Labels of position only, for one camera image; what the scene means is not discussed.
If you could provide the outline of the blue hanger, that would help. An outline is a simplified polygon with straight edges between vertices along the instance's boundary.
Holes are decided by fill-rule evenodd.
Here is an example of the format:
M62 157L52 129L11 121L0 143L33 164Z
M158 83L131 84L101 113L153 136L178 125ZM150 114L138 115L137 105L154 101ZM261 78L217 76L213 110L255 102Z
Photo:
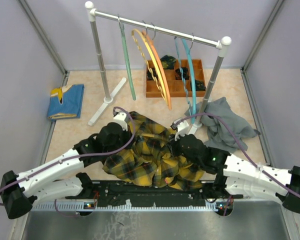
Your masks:
M183 82L183 90L185 92L185 98L186 102L189 106L188 108L188 114L190 116L194 115L197 113L197 95L196 95L196 89L195 89L195 71L194 71L194 66L192 62L192 57L191 57L191 51L190 48L188 47L186 40L184 38L181 39L181 42L183 44L186 57L187 57L187 63L188 63L188 71L189 71L189 80L190 80L190 86L191 86L191 92L192 92L192 102L189 100L189 91L186 87L186 80L182 79ZM178 45L178 40L177 37L174 37L174 44L175 44L175 49L176 49L176 54L177 54L177 62L178 62L178 68L182 68L181 65L181 58L180 58L180 51L179 51L179 45Z

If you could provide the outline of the yellow plaid shirt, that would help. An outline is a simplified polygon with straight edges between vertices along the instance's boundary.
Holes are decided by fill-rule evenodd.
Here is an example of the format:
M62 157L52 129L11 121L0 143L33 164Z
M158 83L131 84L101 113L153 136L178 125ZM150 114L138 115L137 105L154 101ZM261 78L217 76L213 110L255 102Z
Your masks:
M171 128L135 111L130 112L135 127L130 149L110 155L103 170L118 179L142 187L170 187L181 191L199 189L204 171L184 156L174 156L167 143Z

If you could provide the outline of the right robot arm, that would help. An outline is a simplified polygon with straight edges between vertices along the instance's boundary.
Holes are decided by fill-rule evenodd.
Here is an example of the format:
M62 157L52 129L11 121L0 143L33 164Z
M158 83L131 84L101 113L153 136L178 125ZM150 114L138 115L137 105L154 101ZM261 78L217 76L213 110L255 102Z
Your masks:
M248 160L227 151L207 147L193 134L168 137L176 157L184 157L204 172L214 175L212 185L219 198L242 196L276 202L300 214L300 167L280 169Z

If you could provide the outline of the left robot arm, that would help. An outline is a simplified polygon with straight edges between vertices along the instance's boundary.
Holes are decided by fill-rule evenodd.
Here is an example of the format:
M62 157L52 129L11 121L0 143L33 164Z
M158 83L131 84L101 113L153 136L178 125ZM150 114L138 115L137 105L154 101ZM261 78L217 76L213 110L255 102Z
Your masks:
M135 123L110 122L99 133L81 140L48 163L21 173L6 172L0 197L7 217L10 220L22 217L44 202L91 197L94 185L82 170L131 147L135 133Z

